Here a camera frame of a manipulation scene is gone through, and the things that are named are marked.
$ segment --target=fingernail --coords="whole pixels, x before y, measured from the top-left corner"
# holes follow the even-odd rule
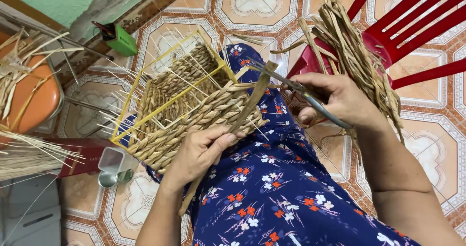
[[[229,134],[226,140],[228,142],[234,142],[236,140],[236,136],[234,134]]]

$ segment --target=scissors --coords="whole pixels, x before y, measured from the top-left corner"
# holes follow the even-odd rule
[[[256,63],[252,58],[249,58],[249,57],[247,57],[247,58],[249,60],[251,60],[251,63],[256,64],[256,65],[250,64],[251,66],[253,66],[257,70],[259,70],[260,72],[263,72],[263,73],[267,74],[268,76],[271,76],[271,77],[277,79],[278,81],[281,81],[283,84],[287,85],[289,89],[292,89],[295,92],[297,92],[298,94],[300,94],[306,101],[308,101],[312,105],[313,108],[315,108],[325,118],[327,118],[328,120],[333,122],[335,125],[337,125],[337,126],[339,126],[341,128],[344,128],[344,129],[352,129],[353,128],[353,126],[351,126],[350,124],[347,124],[347,123],[341,121],[335,115],[328,112],[323,107],[322,101],[316,99],[314,96],[307,93],[308,89],[305,86],[303,86],[301,83],[296,82],[296,81],[291,81],[291,80],[289,80],[287,78],[284,78],[284,77],[280,76],[279,74],[277,74],[275,72],[270,72],[268,70],[265,70],[264,65],[262,65],[260,63]]]

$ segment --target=woman's right hand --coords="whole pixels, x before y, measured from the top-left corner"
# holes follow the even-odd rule
[[[329,102],[324,108],[356,128],[380,130],[389,126],[387,118],[347,76],[310,72],[293,76],[291,80],[322,90],[322,93],[329,97]],[[298,119],[307,124],[316,116],[317,111],[314,108],[305,107],[299,113]]]

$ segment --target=tiled floor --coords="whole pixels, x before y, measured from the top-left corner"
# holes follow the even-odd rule
[[[353,2],[341,1],[347,8]],[[369,27],[400,1],[368,0],[356,17],[355,25],[359,29]],[[132,34],[138,40],[138,55],[119,57],[115,63],[131,70],[141,69],[196,28],[201,29],[213,47],[219,47],[220,43],[236,43],[239,40],[231,35],[234,30],[263,38],[264,45],[252,46],[265,60],[279,63],[279,72],[284,75],[303,46],[286,54],[275,55],[269,51],[286,48],[300,39],[302,32],[297,17],[305,17],[312,25],[311,16],[316,16],[318,6],[318,0],[177,0]],[[464,58],[465,28],[463,22],[415,50],[388,69],[390,76],[396,79]],[[196,38],[193,38],[186,47],[195,43]],[[66,94],[120,112],[123,106],[120,90],[129,89],[131,78],[116,65],[99,60],[81,77],[81,90],[69,85]],[[163,71],[162,66],[152,65],[148,69],[148,73],[160,71]],[[445,216],[462,237],[466,236],[465,79],[463,74],[458,74],[397,90],[403,104],[401,117],[406,147],[419,159],[437,191]],[[100,114],[67,105],[57,121],[57,134],[80,137],[101,122]],[[375,213],[364,169],[358,166],[351,139],[326,137],[340,132],[330,123],[314,126],[306,132],[332,177],[360,207]],[[105,137],[106,133],[99,132],[95,136]],[[157,187],[142,168],[131,182],[112,189],[99,188],[96,176],[63,179],[61,194],[68,244],[134,245]],[[185,216],[182,245],[191,244],[191,236],[189,217]]]

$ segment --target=floral pattern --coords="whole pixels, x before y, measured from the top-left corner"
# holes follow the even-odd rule
[[[251,64],[247,56],[265,64],[243,43],[226,52],[235,72]],[[241,81],[258,77],[249,70]],[[365,213],[332,180],[276,89],[258,107],[270,122],[226,150],[197,190],[194,246],[419,245]]]

